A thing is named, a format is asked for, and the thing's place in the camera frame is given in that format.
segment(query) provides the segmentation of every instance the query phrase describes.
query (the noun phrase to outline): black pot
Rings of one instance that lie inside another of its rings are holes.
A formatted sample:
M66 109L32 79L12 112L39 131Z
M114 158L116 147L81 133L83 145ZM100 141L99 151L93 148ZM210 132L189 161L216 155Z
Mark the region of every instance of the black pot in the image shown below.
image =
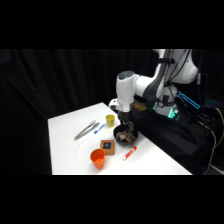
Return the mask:
M123 131L125 131L125 127L122 126L122 125L117 126L114 129L114 138L116 139L117 142L122 142L122 143L125 143L125 144L132 144L132 143L134 143L138 139L138 130L137 129L134 129L134 131L132 132L133 135L136 137L136 139L134 141L132 141L130 143L127 142L126 140L124 140L124 141L118 141L117 138L116 138L117 137L117 134L120 133L120 132L123 132Z

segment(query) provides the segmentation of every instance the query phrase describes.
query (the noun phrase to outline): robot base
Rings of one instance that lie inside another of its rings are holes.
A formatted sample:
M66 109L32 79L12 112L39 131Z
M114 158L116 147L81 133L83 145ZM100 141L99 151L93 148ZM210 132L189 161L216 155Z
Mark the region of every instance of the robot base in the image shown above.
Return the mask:
M157 114L173 119L179 112L177 105L173 104L173 97L175 98L176 94L177 89L174 85L172 85L171 87L165 87L163 90L163 94L153 108L155 112Z

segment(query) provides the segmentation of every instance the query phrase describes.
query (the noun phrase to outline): red marker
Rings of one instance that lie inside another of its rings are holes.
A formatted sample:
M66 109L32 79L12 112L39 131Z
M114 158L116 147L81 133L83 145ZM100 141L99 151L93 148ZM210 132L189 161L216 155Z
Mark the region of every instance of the red marker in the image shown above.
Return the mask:
M137 150L137 147L135 146L126 156L123 157L123 160L125 161L132 153L134 153Z

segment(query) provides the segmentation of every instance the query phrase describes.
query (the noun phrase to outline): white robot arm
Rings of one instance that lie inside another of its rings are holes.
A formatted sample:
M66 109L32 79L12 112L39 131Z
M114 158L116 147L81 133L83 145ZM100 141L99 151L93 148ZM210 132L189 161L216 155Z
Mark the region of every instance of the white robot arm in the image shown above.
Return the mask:
M172 95L176 96L177 89L172 84L189 84L195 80L197 75L198 70L192 62L191 49L153 50L159 54L159 62L152 78L135 74L132 71L122 72L117 77L118 98L112 100L109 107L118 110L118 117L127 131L132 131L134 128L129 120L129 114L133 109L135 95L150 102L157 102L156 113L168 116L170 111L176 107Z

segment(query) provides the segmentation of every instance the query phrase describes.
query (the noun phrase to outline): yellow cup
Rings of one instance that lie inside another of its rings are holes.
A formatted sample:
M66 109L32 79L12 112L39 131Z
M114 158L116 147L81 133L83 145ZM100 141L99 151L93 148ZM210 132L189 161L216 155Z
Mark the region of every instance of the yellow cup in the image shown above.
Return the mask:
M107 115L106 116L107 126L108 127L113 127L114 126L114 120L115 120L114 115Z

